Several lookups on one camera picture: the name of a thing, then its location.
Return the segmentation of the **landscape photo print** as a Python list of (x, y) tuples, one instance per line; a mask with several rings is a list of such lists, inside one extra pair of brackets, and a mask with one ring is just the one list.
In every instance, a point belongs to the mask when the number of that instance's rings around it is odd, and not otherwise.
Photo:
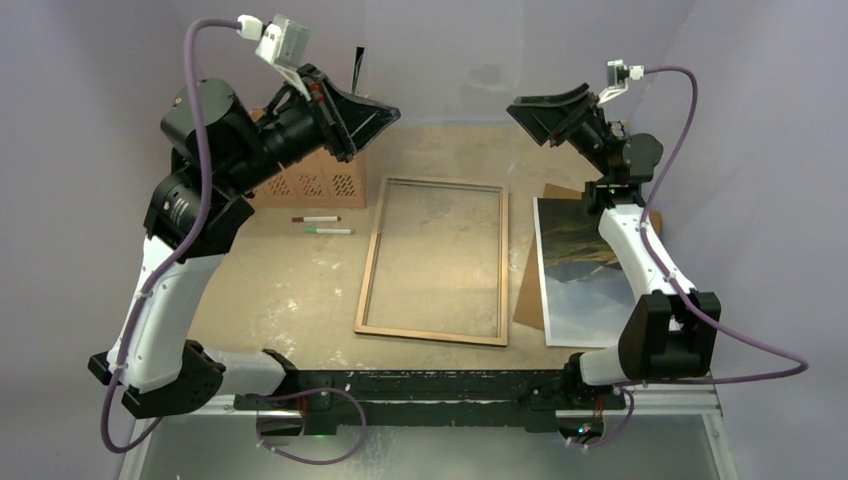
[(580, 200), (536, 198), (534, 225), (546, 345), (614, 345), (635, 300), (597, 219)]

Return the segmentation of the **wooden picture frame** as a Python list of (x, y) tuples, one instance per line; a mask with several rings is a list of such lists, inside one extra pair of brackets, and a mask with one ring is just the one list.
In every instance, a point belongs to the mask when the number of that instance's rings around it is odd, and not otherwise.
[[(385, 218), (384, 204), (391, 186), (411, 186), (436, 189), (454, 189), (494, 193), (498, 196), (498, 296), (496, 335), (484, 337), (457, 333), (431, 332), (423, 330), (400, 329), (393, 327), (370, 326), (367, 324), (373, 279), (379, 257)], [(508, 345), (509, 318), (508, 307), (508, 257), (509, 257), (509, 187), (491, 182), (450, 179), (444, 177), (424, 177), (411, 175), (386, 175), (381, 180), (376, 203), (372, 232), (365, 261), (365, 271), (359, 295), (356, 319), (353, 331), (358, 335), (370, 335), (387, 338), (432, 341), (472, 346), (504, 348)]]

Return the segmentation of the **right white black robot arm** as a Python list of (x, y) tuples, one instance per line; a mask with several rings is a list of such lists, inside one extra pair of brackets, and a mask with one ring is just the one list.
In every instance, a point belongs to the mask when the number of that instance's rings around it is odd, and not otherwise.
[(574, 354), (565, 364), (561, 392), (576, 407), (622, 384), (704, 378), (716, 330), (696, 313), (712, 320), (721, 314), (717, 296), (699, 291), (671, 260), (642, 196), (642, 185), (652, 180), (663, 155), (662, 143), (648, 133), (615, 133), (602, 101), (582, 84), (561, 94), (520, 96), (506, 109), (536, 144), (569, 143), (600, 172), (585, 185), (584, 209), (596, 217), (635, 296), (615, 345)]

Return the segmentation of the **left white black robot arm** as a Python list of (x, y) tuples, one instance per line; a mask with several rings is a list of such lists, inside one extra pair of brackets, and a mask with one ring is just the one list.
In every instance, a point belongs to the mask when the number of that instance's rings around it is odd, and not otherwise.
[(325, 150), (350, 162), (399, 120), (392, 105), (339, 89), (307, 64), (305, 91), (283, 86), (253, 119), (224, 80), (181, 90), (161, 121), (171, 171), (155, 188), (143, 222), (143, 264), (115, 345), (89, 370), (122, 387), (138, 419), (193, 412), (217, 395), (259, 396), (284, 409), (297, 399), (291, 363), (272, 349), (206, 348), (188, 336), (200, 300), (253, 215), (248, 195), (276, 174)]

